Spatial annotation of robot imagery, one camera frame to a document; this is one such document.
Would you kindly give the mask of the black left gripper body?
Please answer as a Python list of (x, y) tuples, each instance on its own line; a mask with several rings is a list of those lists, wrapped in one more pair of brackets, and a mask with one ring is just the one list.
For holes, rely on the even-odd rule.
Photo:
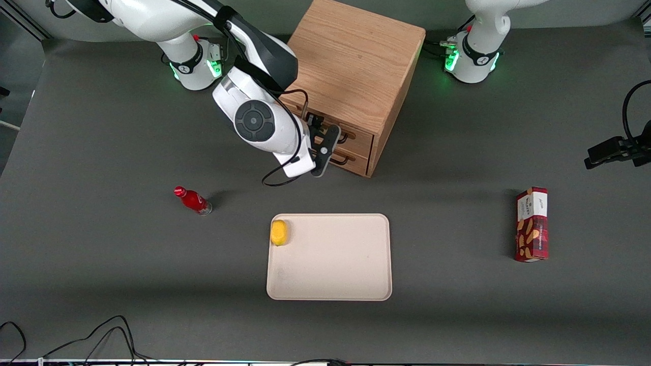
[(650, 149), (651, 122), (647, 122), (640, 135), (633, 138), (632, 146), (635, 149)]

